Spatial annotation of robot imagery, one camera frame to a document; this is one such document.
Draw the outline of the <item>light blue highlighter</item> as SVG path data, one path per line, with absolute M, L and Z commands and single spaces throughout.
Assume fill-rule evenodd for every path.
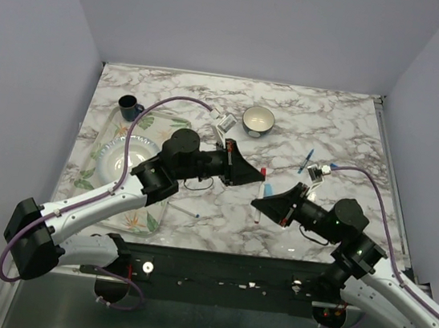
M 272 188 L 272 184 L 265 183 L 263 196 L 264 197 L 272 196 L 273 192 L 274 191 L 273 191 L 273 188 Z

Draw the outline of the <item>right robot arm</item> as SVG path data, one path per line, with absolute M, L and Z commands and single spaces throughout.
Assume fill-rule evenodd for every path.
M 251 205 L 286 228 L 298 222 L 331 244 L 333 263 L 315 281 L 315 292 L 338 297 L 396 328 L 439 328 L 439 305 L 398 270 L 395 260 L 364 229 L 368 219 L 357 200 L 342 199 L 326 210 L 299 183 L 288 192 L 252 200 Z

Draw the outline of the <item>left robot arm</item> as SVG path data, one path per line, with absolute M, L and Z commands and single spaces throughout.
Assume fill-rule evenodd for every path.
M 182 128 L 159 152 L 117 181 L 80 196 L 38 205 L 33 198 L 15 206 L 4 231 L 7 248 L 22 280 L 36 279 L 57 265 L 96 265 L 109 275 L 125 270 L 127 256 L 115 236 L 86 237 L 82 229 L 119 213 L 141 209 L 178 192 L 181 180 L 217 176 L 225 186 L 263 182 L 264 175 L 228 139 L 203 152 L 199 135 Z

